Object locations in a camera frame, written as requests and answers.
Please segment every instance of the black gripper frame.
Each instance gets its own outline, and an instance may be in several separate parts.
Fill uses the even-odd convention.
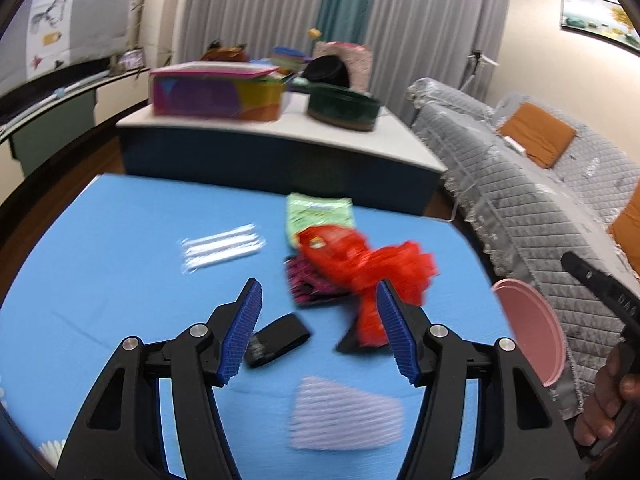
[[[56,480],[179,480],[169,473],[160,419],[159,379],[171,378],[175,424],[188,480],[239,480],[211,386],[222,341],[255,280],[235,303],[173,340],[126,338],[89,392],[66,440]]]
[[[461,339],[432,325],[421,308],[402,303],[385,280],[417,342],[426,386],[398,480],[450,480],[454,472],[467,379],[479,380],[471,471],[463,480],[584,479],[574,441],[548,391],[511,339],[494,345]]]
[[[248,282],[242,295],[250,289]],[[92,387],[66,441],[56,480],[178,479],[166,466],[158,381],[172,378],[175,420],[188,480],[239,480],[210,386],[234,304],[218,307],[207,332],[191,326],[176,339],[145,345],[125,339]],[[558,410],[517,347],[471,343],[451,330],[431,330],[417,317],[420,380],[425,393],[399,480],[449,480],[466,379],[479,379],[479,419],[472,471],[464,480],[578,480],[582,465]]]

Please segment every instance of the hand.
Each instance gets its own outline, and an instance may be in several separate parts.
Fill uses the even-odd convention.
[[[613,417],[623,400],[640,402],[640,375],[626,375],[616,384],[620,371],[620,354],[616,346],[607,363],[596,374],[596,391],[584,402],[584,413],[575,423],[574,438],[578,444],[590,446],[599,438],[609,438],[616,425]]]

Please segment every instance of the pink plate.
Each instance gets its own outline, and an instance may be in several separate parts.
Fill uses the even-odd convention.
[[[254,79],[276,72],[277,66],[255,63],[234,63],[225,61],[191,61],[178,65],[163,66],[151,71],[151,75],[201,75],[226,77],[230,79]]]
[[[520,280],[500,280],[492,289],[520,350],[542,383],[551,386],[562,374],[566,352],[556,313],[535,288]]]

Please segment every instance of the blue tablecloth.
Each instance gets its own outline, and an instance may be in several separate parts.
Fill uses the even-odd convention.
[[[174,338],[236,298],[249,277],[264,289],[257,328],[294,307],[283,260],[284,196],[127,176],[100,177],[38,242],[0,310],[0,376],[8,412],[36,446],[66,438],[105,362],[129,335]],[[510,335],[497,298],[466,240],[449,224],[355,208],[374,248],[411,239],[434,253],[440,275],[425,309],[463,338],[493,343]],[[255,223],[267,245],[254,256],[183,275],[178,242]],[[312,338],[263,368],[241,367],[216,391],[222,423],[244,480],[395,478],[422,400],[389,355],[333,352],[353,320],[347,307],[298,313]],[[397,397],[402,441],[377,450],[326,452],[289,447],[289,417],[302,378],[314,375]],[[184,476],[172,419],[170,382],[161,385],[170,469]],[[456,474],[468,471],[476,390],[467,389]]]

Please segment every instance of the wooden floor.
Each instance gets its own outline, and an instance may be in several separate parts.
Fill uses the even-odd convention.
[[[91,180],[103,173],[125,173],[118,137],[112,137],[105,144],[76,161],[56,182],[50,183],[49,189],[24,215],[6,243],[0,247],[0,262],[2,262],[0,304],[4,301],[20,267],[40,237]],[[451,198],[439,189],[434,193],[431,203],[425,210],[425,216],[449,220],[452,206]],[[463,221],[460,213],[453,223],[479,254],[487,274],[495,282],[496,277],[488,258],[482,253],[479,241],[469,225]]]

